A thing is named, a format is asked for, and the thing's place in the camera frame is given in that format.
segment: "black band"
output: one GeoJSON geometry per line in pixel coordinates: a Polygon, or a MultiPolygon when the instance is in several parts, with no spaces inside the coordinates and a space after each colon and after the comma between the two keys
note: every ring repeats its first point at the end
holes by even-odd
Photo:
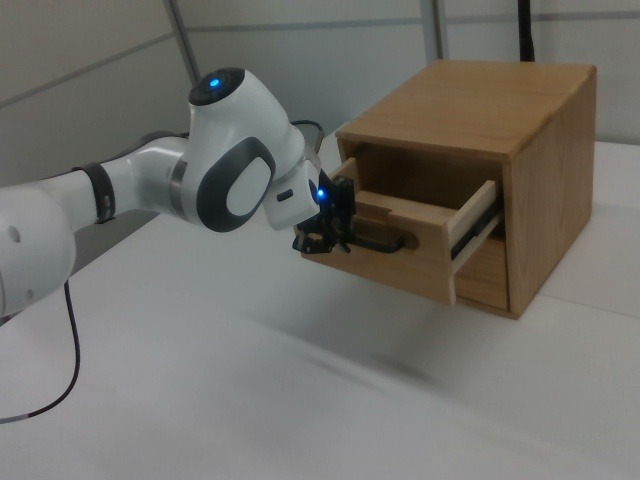
{"type": "Polygon", "coordinates": [[[113,220],[113,216],[116,214],[116,196],[113,193],[113,184],[107,171],[98,163],[87,163],[82,167],[75,167],[71,171],[77,170],[86,173],[91,180],[91,185],[93,185],[93,194],[96,197],[98,210],[96,223],[106,223],[113,220]]]}

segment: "black cord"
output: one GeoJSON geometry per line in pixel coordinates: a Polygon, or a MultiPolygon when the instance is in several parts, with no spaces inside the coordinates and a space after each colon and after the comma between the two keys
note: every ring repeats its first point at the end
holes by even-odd
{"type": "Polygon", "coordinates": [[[73,345],[76,351],[76,365],[73,370],[73,378],[71,379],[71,383],[69,384],[69,386],[67,387],[67,389],[64,391],[62,395],[60,395],[56,400],[51,402],[46,407],[42,407],[30,413],[16,415],[14,417],[0,418],[0,425],[3,423],[19,422],[20,420],[26,420],[27,418],[32,418],[42,413],[48,412],[49,410],[51,410],[52,408],[60,404],[60,402],[62,402],[65,398],[67,398],[67,396],[71,393],[71,390],[73,390],[73,387],[75,386],[76,381],[78,380],[78,373],[80,373],[80,340],[78,338],[78,327],[76,326],[76,317],[73,314],[73,304],[71,303],[71,293],[69,292],[68,281],[64,282],[64,296],[65,296],[65,299],[67,300],[67,311],[69,312],[69,321],[71,322],[71,332],[73,333],[73,345]]]}
{"type": "Polygon", "coordinates": [[[533,36],[531,35],[531,4],[529,0],[518,0],[518,30],[520,31],[520,61],[535,62],[533,36]]]}
{"type": "Polygon", "coordinates": [[[313,120],[296,120],[295,122],[291,122],[291,125],[312,125],[318,129],[318,136],[316,137],[316,144],[313,147],[313,150],[318,153],[320,151],[320,146],[322,145],[322,140],[324,140],[324,130],[322,129],[322,125],[318,122],[314,122],[313,120]]]}

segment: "wooden cabinet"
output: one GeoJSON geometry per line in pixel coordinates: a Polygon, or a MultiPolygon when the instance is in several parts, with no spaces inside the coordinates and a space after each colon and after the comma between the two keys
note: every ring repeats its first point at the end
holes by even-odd
{"type": "Polygon", "coordinates": [[[591,214],[596,69],[440,61],[337,132],[356,231],[305,258],[517,318],[591,214]]]}

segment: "white table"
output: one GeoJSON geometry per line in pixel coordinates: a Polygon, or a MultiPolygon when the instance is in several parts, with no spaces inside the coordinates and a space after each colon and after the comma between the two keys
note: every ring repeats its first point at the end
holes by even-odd
{"type": "MultiPolygon", "coordinates": [[[[519,321],[303,261],[262,215],[160,216],[71,279],[78,385],[0,426],[0,478],[637,479],[638,180],[640,147],[597,145],[593,217],[519,321]]],[[[57,293],[0,327],[0,415],[72,369],[57,293]]]]}

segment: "white wall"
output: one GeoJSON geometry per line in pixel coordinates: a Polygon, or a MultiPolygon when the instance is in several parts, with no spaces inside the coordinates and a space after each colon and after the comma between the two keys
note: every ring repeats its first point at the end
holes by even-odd
{"type": "Polygon", "coordinates": [[[201,73],[256,74],[331,131],[426,65],[420,0],[180,0],[201,73]]]}
{"type": "MultiPolygon", "coordinates": [[[[640,144],[640,2],[532,0],[536,60],[598,67],[597,135],[640,144]]],[[[453,59],[519,58],[517,2],[446,0],[453,59]]]]}
{"type": "MultiPolygon", "coordinates": [[[[157,0],[0,0],[0,186],[186,131],[191,88],[157,0]]],[[[152,216],[79,232],[76,268],[152,216]]]]}

